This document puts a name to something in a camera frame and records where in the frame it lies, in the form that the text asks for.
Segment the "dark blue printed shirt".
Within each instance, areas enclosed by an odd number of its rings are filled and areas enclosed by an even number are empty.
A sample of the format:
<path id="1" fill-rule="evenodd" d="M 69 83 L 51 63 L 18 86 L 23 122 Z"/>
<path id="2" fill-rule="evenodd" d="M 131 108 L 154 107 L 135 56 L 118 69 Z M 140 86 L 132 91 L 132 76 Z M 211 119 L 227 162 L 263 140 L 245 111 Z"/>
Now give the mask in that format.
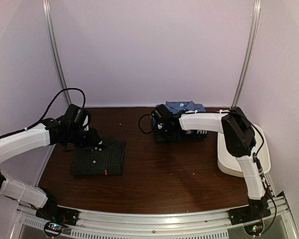
<path id="1" fill-rule="evenodd" d="M 178 129 L 172 136 L 163 136 L 162 131 L 158 128 L 154 118 L 152 118 L 153 134 L 158 143 L 178 142 L 187 140 L 201 140 L 207 137 L 208 132 L 205 130 L 181 130 Z"/>

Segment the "blue checked shirt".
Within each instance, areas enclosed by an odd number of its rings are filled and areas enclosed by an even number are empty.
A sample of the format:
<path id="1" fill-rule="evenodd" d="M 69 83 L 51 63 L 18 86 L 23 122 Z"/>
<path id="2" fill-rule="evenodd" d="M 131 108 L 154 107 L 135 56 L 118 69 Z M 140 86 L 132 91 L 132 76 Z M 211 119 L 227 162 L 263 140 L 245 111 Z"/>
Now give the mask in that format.
<path id="1" fill-rule="evenodd" d="M 165 102 L 166 108 L 172 112 L 173 114 L 177 114 L 180 112 L 188 112 L 188 111 L 197 111 L 199 113 L 205 112 L 205 107 L 203 104 L 196 104 L 193 101 L 189 102 Z"/>

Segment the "dark striped long sleeve shirt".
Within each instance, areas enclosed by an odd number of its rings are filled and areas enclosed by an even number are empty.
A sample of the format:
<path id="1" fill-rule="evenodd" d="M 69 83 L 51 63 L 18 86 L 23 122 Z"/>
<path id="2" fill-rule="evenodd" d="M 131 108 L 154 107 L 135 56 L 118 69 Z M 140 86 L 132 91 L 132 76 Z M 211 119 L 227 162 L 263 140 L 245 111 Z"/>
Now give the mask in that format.
<path id="1" fill-rule="evenodd" d="M 111 137 L 103 138 L 101 149 L 76 149 L 70 167 L 70 174 L 121 175 L 124 170 L 126 142 Z"/>

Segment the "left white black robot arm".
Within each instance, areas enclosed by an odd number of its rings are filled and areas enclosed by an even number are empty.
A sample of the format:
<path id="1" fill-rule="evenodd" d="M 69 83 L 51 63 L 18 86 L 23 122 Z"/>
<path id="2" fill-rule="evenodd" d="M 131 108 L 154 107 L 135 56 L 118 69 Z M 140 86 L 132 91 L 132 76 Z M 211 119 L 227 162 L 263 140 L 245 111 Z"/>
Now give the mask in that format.
<path id="1" fill-rule="evenodd" d="M 89 126 L 91 114 L 71 104 L 64 115 L 53 119 L 43 118 L 34 125 L 0 136 L 0 165 L 22 153 L 36 148 L 60 144 L 87 150 L 100 149 L 103 142 L 97 130 Z M 41 209 L 51 221 L 62 216 L 55 197 L 46 190 L 17 181 L 0 169 L 0 195 L 23 201 Z"/>

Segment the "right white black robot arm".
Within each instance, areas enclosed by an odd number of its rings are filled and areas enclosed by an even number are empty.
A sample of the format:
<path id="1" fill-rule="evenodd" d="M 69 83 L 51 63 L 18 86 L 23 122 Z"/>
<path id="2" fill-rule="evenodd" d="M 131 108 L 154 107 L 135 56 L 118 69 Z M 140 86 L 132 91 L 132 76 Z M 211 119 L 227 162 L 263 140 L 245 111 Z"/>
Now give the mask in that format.
<path id="1" fill-rule="evenodd" d="M 163 104 L 155 107 L 150 114 L 161 135 L 175 137 L 180 130 L 205 130 L 224 135 L 227 152 L 235 157 L 242 170 L 248 190 L 249 205 L 246 216 L 257 219 L 267 208 L 269 195 L 266 191 L 265 176 L 258 158 L 261 149 L 256 146 L 256 134 L 260 131 L 247 119 L 241 108 L 217 112 L 181 111 L 173 114 Z"/>

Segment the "white plastic bin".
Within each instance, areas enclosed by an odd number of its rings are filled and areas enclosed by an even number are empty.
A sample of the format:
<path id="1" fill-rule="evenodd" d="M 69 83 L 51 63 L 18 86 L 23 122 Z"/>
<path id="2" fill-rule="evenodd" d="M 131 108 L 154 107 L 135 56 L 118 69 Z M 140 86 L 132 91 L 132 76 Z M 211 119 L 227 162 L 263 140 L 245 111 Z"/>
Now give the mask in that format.
<path id="1" fill-rule="evenodd" d="M 263 130 L 255 124 L 264 138 L 264 145 L 259 150 L 257 157 L 259 158 L 263 171 L 267 174 L 271 169 L 271 159 L 268 144 Z M 217 134 L 217 165 L 221 172 L 243 178 L 242 169 L 234 156 L 232 156 L 226 149 L 224 134 Z"/>

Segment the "left circuit board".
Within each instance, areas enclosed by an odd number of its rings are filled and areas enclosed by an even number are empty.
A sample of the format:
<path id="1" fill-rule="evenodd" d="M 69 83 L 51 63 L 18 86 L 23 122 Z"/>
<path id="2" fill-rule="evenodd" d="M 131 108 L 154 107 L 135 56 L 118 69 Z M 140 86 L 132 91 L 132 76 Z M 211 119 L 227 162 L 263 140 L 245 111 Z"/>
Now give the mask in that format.
<path id="1" fill-rule="evenodd" d="M 59 225 L 59 224 L 57 224 L 55 222 L 47 222 L 44 225 L 43 231 L 49 237 L 59 236 L 59 235 L 61 235 L 63 233 L 64 226 Z"/>

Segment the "circuit board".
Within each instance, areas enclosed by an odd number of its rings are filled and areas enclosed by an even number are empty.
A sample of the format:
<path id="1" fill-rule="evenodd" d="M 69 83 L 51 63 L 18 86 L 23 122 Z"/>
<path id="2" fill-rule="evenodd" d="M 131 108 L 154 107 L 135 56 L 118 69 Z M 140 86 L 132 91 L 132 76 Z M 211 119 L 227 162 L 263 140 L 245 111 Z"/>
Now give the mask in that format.
<path id="1" fill-rule="evenodd" d="M 264 231 L 264 224 L 262 222 L 244 225 L 244 231 L 249 236 L 258 236 Z"/>
<path id="2" fill-rule="evenodd" d="M 57 224 L 55 222 L 47 222 L 44 225 L 43 231 L 49 237 L 59 236 L 59 235 L 61 235 L 63 233 L 64 226 L 59 225 L 59 224 Z"/>

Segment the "right circuit board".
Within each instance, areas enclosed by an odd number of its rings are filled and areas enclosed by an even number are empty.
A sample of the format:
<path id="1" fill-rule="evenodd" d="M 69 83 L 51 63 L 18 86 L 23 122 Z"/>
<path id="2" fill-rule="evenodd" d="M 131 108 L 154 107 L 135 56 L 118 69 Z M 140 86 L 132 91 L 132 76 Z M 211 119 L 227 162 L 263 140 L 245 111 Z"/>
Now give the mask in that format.
<path id="1" fill-rule="evenodd" d="M 244 231 L 249 236 L 258 236 L 264 231 L 264 224 L 262 222 L 244 225 Z"/>

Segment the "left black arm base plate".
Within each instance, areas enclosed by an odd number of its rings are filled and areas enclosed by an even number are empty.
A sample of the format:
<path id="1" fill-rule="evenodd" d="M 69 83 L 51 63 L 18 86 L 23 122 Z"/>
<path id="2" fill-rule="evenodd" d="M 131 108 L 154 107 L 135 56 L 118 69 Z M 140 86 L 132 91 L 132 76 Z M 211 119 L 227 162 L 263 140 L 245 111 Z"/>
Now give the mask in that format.
<path id="1" fill-rule="evenodd" d="M 76 226 L 79 211 L 75 209 L 65 208 L 58 206 L 56 212 L 49 213 L 46 209 L 35 208 L 35 215 L 39 218 L 58 223 L 60 225 Z"/>

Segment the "front aluminium rail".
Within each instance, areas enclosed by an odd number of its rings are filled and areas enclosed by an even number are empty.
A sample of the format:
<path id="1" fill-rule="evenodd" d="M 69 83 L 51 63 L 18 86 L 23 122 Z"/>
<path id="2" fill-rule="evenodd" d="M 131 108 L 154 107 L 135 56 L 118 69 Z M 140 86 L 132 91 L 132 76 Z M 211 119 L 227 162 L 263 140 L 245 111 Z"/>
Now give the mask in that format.
<path id="1" fill-rule="evenodd" d="M 251 223 L 232 224 L 231 208 L 178 214 L 118 214 L 78 210 L 76 225 L 67 225 L 56 239 L 299 239 L 284 195 L 275 198 L 277 214 L 261 237 L 250 236 Z M 8 239 L 51 239 L 44 233 L 48 220 L 20 204 Z"/>

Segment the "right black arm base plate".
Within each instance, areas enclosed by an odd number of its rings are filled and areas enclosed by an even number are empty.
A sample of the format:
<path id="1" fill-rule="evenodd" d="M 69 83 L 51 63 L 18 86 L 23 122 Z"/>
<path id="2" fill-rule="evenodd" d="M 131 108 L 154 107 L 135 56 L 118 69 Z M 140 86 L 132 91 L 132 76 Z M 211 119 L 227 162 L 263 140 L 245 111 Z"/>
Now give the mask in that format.
<path id="1" fill-rule="evenodd" d="M 262 211 L 260 211 L 258 208 L 248 205 L 240 208 L 230 209 L 228 214 L 231 225 L 237 225 L 253 221 L 260 221 L 264 217 L 270 216 L 271 210 L 268 207 L 265 207 Z"/>

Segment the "right aluminium frame post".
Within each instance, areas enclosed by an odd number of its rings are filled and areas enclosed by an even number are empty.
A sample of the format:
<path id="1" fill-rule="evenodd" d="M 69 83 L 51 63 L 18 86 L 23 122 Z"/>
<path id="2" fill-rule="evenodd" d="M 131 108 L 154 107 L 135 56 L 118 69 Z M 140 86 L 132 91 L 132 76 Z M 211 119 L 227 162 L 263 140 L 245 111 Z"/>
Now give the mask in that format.
<path id="1" fill-rule="evenodd" d="M 252 59 L 252 53 L 253 49 L 255 46 L 258 30 L 259 30 L 259 23 L 260 23 L 260 18 L 261 18 L 261 10 L 262 10 L 262 1 L 261 0 L 254 0 L 254 5 L 252 9 L 252 14 L 251 14 L 251 24 L 250 24 L 250 30 L 249 30 L 249 36 L 248 36 L 248 41 L 247 41 L 247 46 L 246 46 L 246 51 L 245 51 L 245 56 L 242 64 L 242 69 L 238 81 L 238 85 L 236 88 L 236 92 L 234 95 L 234 99 L 232 102 L 231 107 L 236 107 L 238 105 L 244 83 L 246 81 L 247 75 L 248 75 L 248 70 L 249 66 L 251 63 Z"/>

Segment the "aluminium frame post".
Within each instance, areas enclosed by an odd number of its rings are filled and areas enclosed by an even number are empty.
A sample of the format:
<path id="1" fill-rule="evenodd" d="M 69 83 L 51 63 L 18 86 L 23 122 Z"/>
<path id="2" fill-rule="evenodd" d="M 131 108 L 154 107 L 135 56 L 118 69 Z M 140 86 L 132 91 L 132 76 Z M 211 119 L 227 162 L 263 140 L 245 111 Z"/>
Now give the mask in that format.
<path id="1" fill-rule="evenodd" d="M 252 53 L 253 49 L 255 46 L 258 30 L 259 30 L 259 23 L 260 23 L 260 18 L 261 18 L 261 10 L 262 10 L 262 1 L 261 0 L 254 0 L 254 5 L 252 9 L 252 14 L 251 14 L 251 24 L 250 24 L 250 30 L 249 30 L 249 36 L 248 36 L 248 41 L 247 41 L 247 46 L 246 46 L 246 51 L 245 51 L 245 56 L 242 64 L 242 69 L 238 81 L 238 85 L 236 88 L 236 92 L 234 95 L 234 99 L 232 102 L 231 107 L 236 107 L 238 105 L 244 83 L 246 81 L 247 75 L 248 75 L 248 70 L 249 66 L 251 63 L 252 59 Z"/>
<path id="2" fill-rule="evenodd" d="M 54 62 L 54 66 L 56 69 L 56 74 L 58 77 L 60 87 L 63 90 L 63 89 L 67 88 L 67 84 L 66 84 L 66 81 L 64 78 L 62 64 L 61 64 L 60 57 L 59 57 L 59 52 L 58 52 L 58 47 L 57 47 L 57 42 L 56 42 L 56 37 L 55 37 L 55 31 L 54 31 L 54 26 L 53 26 L 52 13 L 51 13 L 51 4 L 50 4 L 49 0 L 43 0 L 42 4 L 43 4 L 43 14 L 45 17 L 53 62 Z"/>

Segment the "left aluminium frame post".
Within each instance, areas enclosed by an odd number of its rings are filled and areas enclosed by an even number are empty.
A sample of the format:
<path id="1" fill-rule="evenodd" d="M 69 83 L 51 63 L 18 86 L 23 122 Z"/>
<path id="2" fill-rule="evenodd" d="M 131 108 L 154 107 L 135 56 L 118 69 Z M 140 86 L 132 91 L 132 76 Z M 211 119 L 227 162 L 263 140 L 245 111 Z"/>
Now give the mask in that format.
<path id="1" fill-rule="evenodd" d="M 57 47 L 57 42 L 56 42 L 56 37 L 55 37 L 55 31 L 54 31 L 54 26 L 53 26 L 52 13 L 51 13 L 51 4 L 50 4 L 49 0 L 43 0 L 42 4 L 43 4 L 43 14 L 45 17 L 53 62 L 54 62 L 54 66 L 56 69 L 56 74 L 58 77 L 60 87 L 63 90 L 63 89 L 67 88 L 67 84 L 66 84 L 66 81 L 64 78 L 62 64 L 61 64 L 60 57 L 59 57 L 59 52 L 58 52 L 58 47 Z"/>

